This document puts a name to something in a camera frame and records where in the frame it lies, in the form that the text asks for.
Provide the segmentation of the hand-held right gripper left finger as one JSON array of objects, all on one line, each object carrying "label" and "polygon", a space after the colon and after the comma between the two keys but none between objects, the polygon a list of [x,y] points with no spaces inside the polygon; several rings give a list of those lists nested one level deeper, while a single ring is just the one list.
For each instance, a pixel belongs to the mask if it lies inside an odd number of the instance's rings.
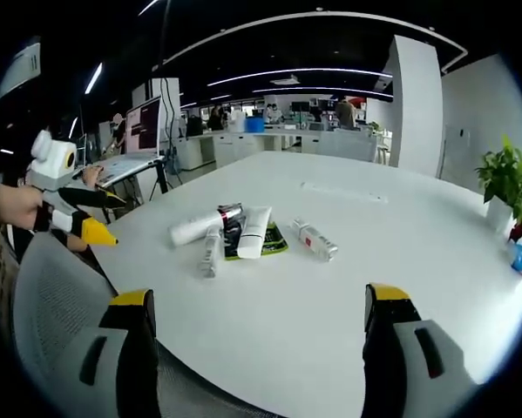
[{"label": "hand-held right gripper left finger", "polygon": [[60,357],[59,407],[66,417],[159,417],[158,364],[153,290],[122,293]]}]

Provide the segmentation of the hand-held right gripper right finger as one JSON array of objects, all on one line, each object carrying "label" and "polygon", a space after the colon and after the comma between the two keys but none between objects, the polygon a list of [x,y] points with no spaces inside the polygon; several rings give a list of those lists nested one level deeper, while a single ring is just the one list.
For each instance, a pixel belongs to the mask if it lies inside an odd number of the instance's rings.
[{"label": "hand-held right gripper right finger", "polygon": [[450,417],[478,390],[461,347],[398,287],[365,288],[364,417]]}]

